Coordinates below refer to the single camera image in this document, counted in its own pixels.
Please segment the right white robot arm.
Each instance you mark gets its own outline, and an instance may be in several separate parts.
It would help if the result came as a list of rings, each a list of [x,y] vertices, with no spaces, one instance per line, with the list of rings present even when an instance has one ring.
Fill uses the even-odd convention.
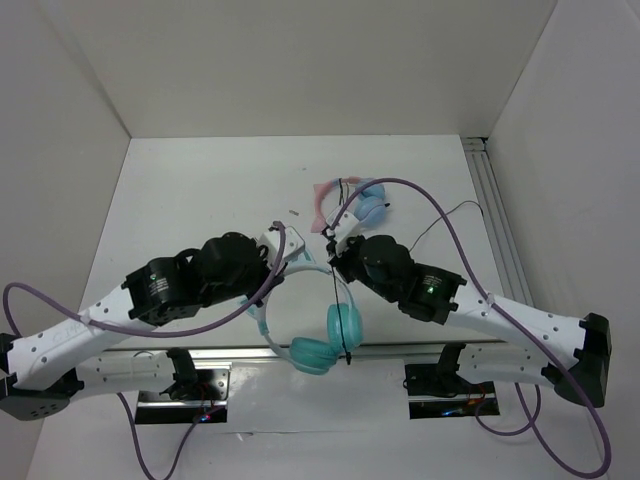
[[[484,354],[469,345],[447,348],[436,369],[444,390],[523,382],[548,386],[577,405],[604,406],[612,353],[606,317],[567,317],[482,293],[459,274],[415,261],[389,235],[331,240],[327,252],[343,280],[361,283],[408,317],[471,329],[516,347],[502,366],[484,363]]]

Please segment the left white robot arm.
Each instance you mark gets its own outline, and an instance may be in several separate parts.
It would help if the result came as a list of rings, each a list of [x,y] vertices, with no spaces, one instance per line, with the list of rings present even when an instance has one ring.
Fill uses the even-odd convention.
[[[95,395],[155,391],[173,400],[198,392],[201,380],[190,354],[110,355],[128,337],[165,338],[163,326],[200,309],[247,297],[261,300],[273,284],[287,245],[283,225],[260,240],[237,232],[200,249],[159,257],[127,275],[106,297],[66,320],[27,337],[1,337],[1,409],[21,421],[61,412]]]

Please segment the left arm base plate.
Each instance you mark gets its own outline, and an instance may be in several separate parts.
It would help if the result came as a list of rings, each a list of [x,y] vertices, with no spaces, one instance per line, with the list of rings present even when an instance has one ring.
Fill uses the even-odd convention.
[[[137,425],[222,424],[228,418],[231,364],[196,365],[198,383],[189,393],[173,399],[168,393],[140,391],[135,404]]]

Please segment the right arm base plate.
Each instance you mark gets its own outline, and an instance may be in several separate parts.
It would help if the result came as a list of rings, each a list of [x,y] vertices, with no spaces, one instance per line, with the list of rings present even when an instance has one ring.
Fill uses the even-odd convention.
[[[406,364],[403,387],[412,420],[498,416],[492,382],[471,384],[455,374],[441,374],[435,364]]]

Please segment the teal cat-ear headphones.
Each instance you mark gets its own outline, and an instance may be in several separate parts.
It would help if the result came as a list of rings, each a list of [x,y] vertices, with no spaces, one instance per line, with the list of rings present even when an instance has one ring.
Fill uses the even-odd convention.
[[[320,312],[324,292],[305,283],[317,275],[329,278],[332,283],[333,295],[324,313]],[[268,300],[263,299],[246,311],[268,347],[279,345],[289,348],[294,339],[302,338],[326,341],[332,347],[341,345],[347,353],[351,347],[358,348],[363,343],[362,316],[350,289],[333,270],[318,264],[310,253],[303,252],[286,266],[283,285],[294,289],[285,295],[292,302],[290,306],[281,305],[271,313]],[[287,363],[302,373],[321,376],[337,362],[331,368],[304,368]]]

